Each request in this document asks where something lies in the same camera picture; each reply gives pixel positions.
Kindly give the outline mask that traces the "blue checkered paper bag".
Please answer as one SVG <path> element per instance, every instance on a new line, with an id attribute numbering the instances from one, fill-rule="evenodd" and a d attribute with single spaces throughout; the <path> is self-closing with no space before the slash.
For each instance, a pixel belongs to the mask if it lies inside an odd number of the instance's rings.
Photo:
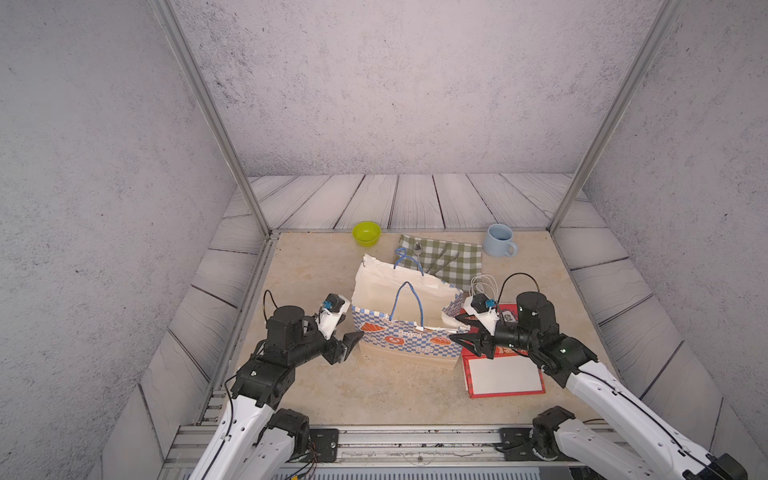
<path id="1" fill-rule="evenodd" d="M 364 333 L 361 344 L 383 357 L 453 368 L 462 347 L 450 336 L 469 328 L 455 320 L 467 293 L 425 273 L 363 256 L 355 276 L 349 312 Z"/>

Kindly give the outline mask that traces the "red paper gift bag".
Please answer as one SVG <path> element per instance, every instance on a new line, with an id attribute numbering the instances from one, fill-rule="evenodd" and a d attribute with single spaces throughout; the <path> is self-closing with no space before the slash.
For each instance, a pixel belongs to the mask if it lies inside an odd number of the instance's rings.
<path id="1" fill-rule="evenodd" d="M 493 359 L 461 352 L 465 387 L 473 399 L 538 395 L 546 392 L 543 375 L 527 357 L 497 346 Z"/>

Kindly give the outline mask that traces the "white Happy Every Day bag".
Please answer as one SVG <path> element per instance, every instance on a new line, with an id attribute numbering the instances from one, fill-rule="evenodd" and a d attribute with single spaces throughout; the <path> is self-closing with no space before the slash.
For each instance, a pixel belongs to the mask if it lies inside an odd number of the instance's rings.
<path id="1" fill-rule="evenodd" d="M 471 279 L 469 294 L 485 294 L 493 299 L 498 289 L 492 275 L 479 274 Z M 462 351 L 462 365 L 465 387 L 471 398 L 498 396 L 503 388 L 503 381 L 498 370 L 499 365 L 485 357 L 477 358 L 471 352 Z"/>

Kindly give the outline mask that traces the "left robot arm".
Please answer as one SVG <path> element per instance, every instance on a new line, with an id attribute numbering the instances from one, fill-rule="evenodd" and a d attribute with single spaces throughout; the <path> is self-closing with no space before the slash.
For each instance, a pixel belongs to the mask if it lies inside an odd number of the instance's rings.
<path id="1" fill-rule="evenodd" d="M 290 460 L 308 455 L 309 418 L 280 402 L 299 366 L 317 357 L 342 363 L 362 340 L 362 331 L 335 336 L 349 307 L 349 300 L 330 294 L 314 315 L 298 306 L 274 310 L 266 339 L 234 375 L 224 416 L 193 479 L 271 479 Z"/>

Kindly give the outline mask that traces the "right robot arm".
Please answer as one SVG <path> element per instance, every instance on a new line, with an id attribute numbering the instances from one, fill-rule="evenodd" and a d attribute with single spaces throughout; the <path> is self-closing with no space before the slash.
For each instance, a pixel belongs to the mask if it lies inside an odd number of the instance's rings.
<path id="1" fill-rule="evenodd" d="M 487 359 L 493 359 L 499 347 L 521 351 L 630 446 L 616 445 L 572 412 L 555 406 L 532 422 L 525 445 L 536 458 L 574 459 L 606 479 L 747 478 L 747 470 L 735 458 L 727 453 L 715 456 L 674 429 L 627 390 L 592 350 L 562 333 L 554 305 L 544 294 L 521 293 L 516 306 L 516 321 L 507 322 L 485 294 L 466 298 L 456 319 L 471 330 L 451 335 L 451 341 Z"/>

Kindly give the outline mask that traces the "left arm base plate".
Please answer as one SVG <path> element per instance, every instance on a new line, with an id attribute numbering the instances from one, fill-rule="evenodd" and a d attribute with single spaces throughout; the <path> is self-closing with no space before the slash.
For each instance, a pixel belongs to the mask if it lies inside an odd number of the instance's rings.
<path id="1" fill-rule="evenodd" d="M 305 449 L 299 459 L 307 462 L 335 463 L 338 458 L 340 430 L 337 428 L 310 428 Z"/>

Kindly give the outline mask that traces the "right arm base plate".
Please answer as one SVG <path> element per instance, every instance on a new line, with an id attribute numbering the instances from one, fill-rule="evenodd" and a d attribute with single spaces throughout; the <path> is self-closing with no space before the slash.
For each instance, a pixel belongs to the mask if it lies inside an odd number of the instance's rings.
<path id="1" fill-rule="evenodd" d="M 501 453 L 505 461 L 533 461 L 536 456 L 533 452 L 532 428 L 501 428 L 499 430 L 500 441 L 494 446 Z"/>

